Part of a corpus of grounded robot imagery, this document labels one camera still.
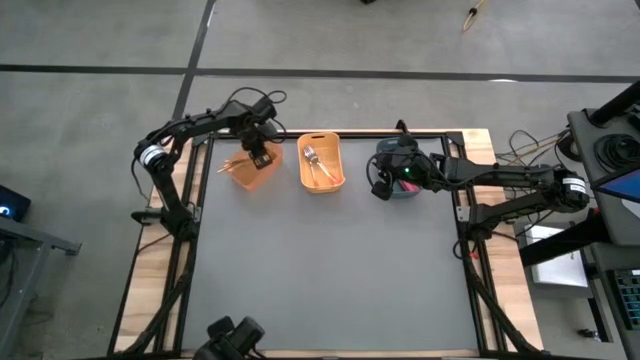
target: utensil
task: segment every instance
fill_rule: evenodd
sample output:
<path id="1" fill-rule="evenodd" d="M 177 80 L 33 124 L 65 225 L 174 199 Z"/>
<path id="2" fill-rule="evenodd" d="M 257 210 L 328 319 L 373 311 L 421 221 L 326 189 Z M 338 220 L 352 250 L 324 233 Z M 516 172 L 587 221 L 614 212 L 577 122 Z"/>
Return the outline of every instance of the utensil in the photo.
<path id="1" fill-rule="evenodd" d="M 244 163 L 246 163 L 247 161 L 250 161 L 250 160 L 251 159 L 240 159 L 240 160 L 233 160 L 233 161 L 225 160 L 224 161 L 224 166 L 222 166 L 220 168 L 220 170 L 218 170 L 216 173 L 219 174 L 219 173 L 221 173 L 223 171 L 229 172 L 229 171 L 235 169 L 236 167 L 238 167 L 240 165 L 243 165 Z"/>
<path id="2" fill-rule="evenodd" d="M 309 168 L 311 169 L 311 177 L 313 178 L 313 186 L 318 187 L 318 179 L 316 178 L 316 171 L 313 170 L 313 164 L 309 163 Z"/>
<path id="3" fill-rule="evenodd" d="M 338 184 L 338 180 L 335 177 L 333 177 L 333 175 L 331 175 L 329 170 L 327 170 L 324 164 L 320 161 L 320 158 L 318 158 L 318 154 L 316 154 L 316 151 L 313 150 L 311 146 L 306 145 L 304 148 L 302 148 L 302 150 L 304 152 L 304 157 L 306 157 L 307 160 L 309 160 L 309 163 L 311 165 L 311 174 L 313 176 L 314 183 L 316 181 L 315 181 L 315 173 L 313 172 L 313 165 L 318 165 L 318 167 L 320 167 L 322 172 L 324 172 L 325 175 L 327 175 L 327 177 L 329 178 L 329 180 L 333 185 Z"/>

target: computer screen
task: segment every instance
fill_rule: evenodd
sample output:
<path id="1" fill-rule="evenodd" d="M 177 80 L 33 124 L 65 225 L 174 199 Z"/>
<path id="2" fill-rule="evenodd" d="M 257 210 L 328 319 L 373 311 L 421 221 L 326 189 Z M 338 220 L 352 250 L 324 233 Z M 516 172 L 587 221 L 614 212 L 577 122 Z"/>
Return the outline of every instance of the computer screen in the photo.
<path id="1" fill-rule="evenodd" d="M 640 202 L 640 169 L 603 182 L 596 190 L 623 199 Z"/>
<path id="2" fill-rule="evenodd" d="M 30 204 L 31 200 L 0 185 L 0 216 L 21 221 Z"/>

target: wooden platform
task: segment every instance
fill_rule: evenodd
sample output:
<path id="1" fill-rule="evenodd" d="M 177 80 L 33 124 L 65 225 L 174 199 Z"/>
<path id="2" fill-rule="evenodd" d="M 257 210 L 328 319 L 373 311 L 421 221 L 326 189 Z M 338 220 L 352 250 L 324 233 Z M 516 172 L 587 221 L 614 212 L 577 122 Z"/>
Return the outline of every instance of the wooden platform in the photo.
<path id="1" fill-rule="evenodd" d="M 289 130 L 289 133 L 306 133 L 316 132 L 318 130 Z M 348 131 L 348 130 L 325 130 L 322 131 Z M 372 133 L 376 132 L 389 132 L 389 130 L 367 130 Z M 493 164 L 495 163 L 495 156 L 493 153 L 493 147 L 491 145 L 491 139 L 489 137 L 489 131 L 487 129 L 420 129 L 411 130 L 412 133 L 428 133 L 428 132 L 444 132 L 444 131 L 460 131 L 464 134 L 465 149 L 467 152 L 467 158 L 478 164 Z M 206 147 L 201 146 L 197 156 L 196 173 L 194 176 L 193 187 L 191 191 L 190 200 L 195 202 L 200 187 L 200 174 L 202 173 L 204 164 L 204 149 Z M 174 181 L 178 187 L 178 191 L 181 191 L 184 186 L 186 169 L 189 159 L 189 151 L 191 149 L 190 144 L 185 146 L 185 151 L 182 154 L 180 161 L 176 164 L 174 171 Z M 476 186 L 474 188 L 476 200 L 478 203 L 485 204 L 498 204 L 505 201 L 504 192 L 501 188 Z M 161 202 L 154 191 L 151 197 L 151 206 L 160 207 Z M 511 226 L 501 224 L 496 230 L 513 235 L 513 229 Z M 145 244 L 163 236 L 166 231 L 160 225 L 152 225 L 145 227 L 142 231 L 140 244 L 142 247 Z M 122 313 L 122 319 L 118 329 L 117 340 L 115 344 L 115 351 L 126 349 L 133 341 L 138 337 L 140 332 L 149 323 L 155 312 L 158 310 L 162 301 L 162 293 L 164 290 L 165 280 L 167 276 L 167 269 L 169 265 L 169 257 L 171 254 L 173 238 L 168 237 L 158 244 L 155 244 L 143 252 L 141 252 L 136 258 L 132 273 L 130 286 L 127 289 L 125 296 L 125 307 Z M 184 256 L 186 255 L 186 246 L 183 244 L 183 251 L 181 255 L 183 261 L 178 266 L 178 271 L 181 271 L 184 266 Z M 487 251 L 489 256 L 489 262 L 491 265 L 491 271 L 493 275 L 494 285 L 498 297 L 500 306 L 509 316 L 513 324 L 524 335 L 524 337 L 533 346 L 538 349 L 542 349 L 542 339 L 538 329 L 538 323 L 536 321 L 533 305 L 531 303 L 531 297 L 529 289 L 527 287 L 527 281 L 525 279 L 522 263 L 520 262 L 520 255 L 517 244 L 510 239 L 502 238 L 500 236 L 494 236 L 487 242 Z M 172 346 L 173 337 L 176 328 L 176 313 L 177 305 L 172 310 L 172 316 L 170 317 L 169 327 L 167 329 L 167 335 L 165 339 L 165 348 L 170 349 Z M 489 312 L 481 305 L 481 312 L 483 317 L 483 323 L 489 348 L 495 349 L 495 339 L 493 337 L 493 330 L 490 321 Z M 192 352 L 185 351 L 185 356 L 190 356 Z M 315 352 L 315 351 L 272 351 L 265 352 L 267 356 L 278 357 L 428 357 L 428 356 L 473 356 L 477 354 L 474 349 L 460 349 L 460 350 L 446 350 L 446 351 L 411 351 L 411 352 Z"/>

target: white label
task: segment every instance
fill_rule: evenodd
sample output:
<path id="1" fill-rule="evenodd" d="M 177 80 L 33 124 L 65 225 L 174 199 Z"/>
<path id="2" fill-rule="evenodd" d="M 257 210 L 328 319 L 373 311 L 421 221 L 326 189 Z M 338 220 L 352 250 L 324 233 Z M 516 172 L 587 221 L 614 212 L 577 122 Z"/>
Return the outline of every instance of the white label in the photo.
<path id="1" fill-rule="evenodd" d="M 580 185 L 582 186 L 582 188 L 586 187 L 586 184 L 584 183 L 584 181 L 580 180 L 580 179 L 574 179 L 574 178 L 566 178 L 566 179 L 562 179 L 562 183 L 563 184 L 574 184 L 574 185 Z"/>
<path id="2" fill-rule="evenodd" d="M 583 194 L 587 193 L 587 191 L 584 189 L 584 186 L 580 186 L 580 185 L 569 185 L 569 189 L 571 191 L 579 191 Z"/>

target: black camera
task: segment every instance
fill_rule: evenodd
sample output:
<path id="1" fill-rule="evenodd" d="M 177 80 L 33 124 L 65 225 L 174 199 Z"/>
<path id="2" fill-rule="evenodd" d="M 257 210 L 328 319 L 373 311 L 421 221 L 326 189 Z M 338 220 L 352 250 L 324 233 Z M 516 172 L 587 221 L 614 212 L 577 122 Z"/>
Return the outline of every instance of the black camera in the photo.
<path id="1" fill-rule="evenodd" d="M 211 324 L 207 333 L 209 341 L 196 351 L 194 360 L 244 360 L 264 336 L 262 327 L 251 317 L 245 317 L 236 327 L 225 316 Z"/>

